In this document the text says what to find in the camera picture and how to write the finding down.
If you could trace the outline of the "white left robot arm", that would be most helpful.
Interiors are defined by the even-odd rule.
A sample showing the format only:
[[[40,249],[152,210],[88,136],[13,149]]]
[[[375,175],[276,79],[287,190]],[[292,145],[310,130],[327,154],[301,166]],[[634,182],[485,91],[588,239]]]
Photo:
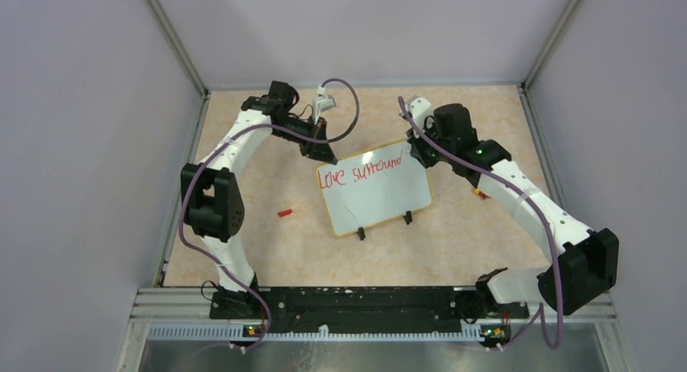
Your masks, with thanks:
[[[229,308],[241,318],[255,315],[260,297],[250,290],[255,272],[248,264],[240,230],[245,206],[238,184],[243,169],[258,147],[270,136],[295,143],[304,157],[336,165],[321,113],[335,107],[326,86],[318,86],[312,113],[302,118],[292,113],[299,94],[290,84],[273,81],[263,96],[250,96],[236,121],[211,154],[181,171],[182,218],[205,244],[218,267],[220,290],[231,293]]]

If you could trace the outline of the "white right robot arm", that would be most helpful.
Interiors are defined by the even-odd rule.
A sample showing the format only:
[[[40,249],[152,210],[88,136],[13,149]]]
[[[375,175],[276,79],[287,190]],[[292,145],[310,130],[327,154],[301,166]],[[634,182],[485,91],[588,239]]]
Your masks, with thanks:
[[[576,220],[532,182],[498,141],[479,139],[465,106],[433,108],[425,98],[400,100],[399,106],[411,126],[407,142],[412,157],[426,169],[448,164],[508,211],[548,260],[548,267],[540,269],[500,268],[482,275],[475,295],[482,315],[496,317],[508,304],[524,302],[569,316],[615,285],[616,234]]]

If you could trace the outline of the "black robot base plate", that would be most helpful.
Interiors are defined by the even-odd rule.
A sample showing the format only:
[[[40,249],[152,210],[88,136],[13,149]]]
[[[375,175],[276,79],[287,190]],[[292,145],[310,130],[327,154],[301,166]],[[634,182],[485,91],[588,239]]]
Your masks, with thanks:
[[[519,303],[498,305],[473,287],[272,287],[216,291],[211,319],[253,319],[274,334],[429,334],[461,331],[482,319],[526,319]]]

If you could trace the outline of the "yellow framed whiteboard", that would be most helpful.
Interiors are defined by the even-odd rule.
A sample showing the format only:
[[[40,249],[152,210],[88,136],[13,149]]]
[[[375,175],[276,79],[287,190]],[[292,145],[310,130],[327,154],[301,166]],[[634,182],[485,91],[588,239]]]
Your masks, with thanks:
[[[404,218],[433,201],[427,170],[401,139],[321,164],[315,177],[336,237]]]

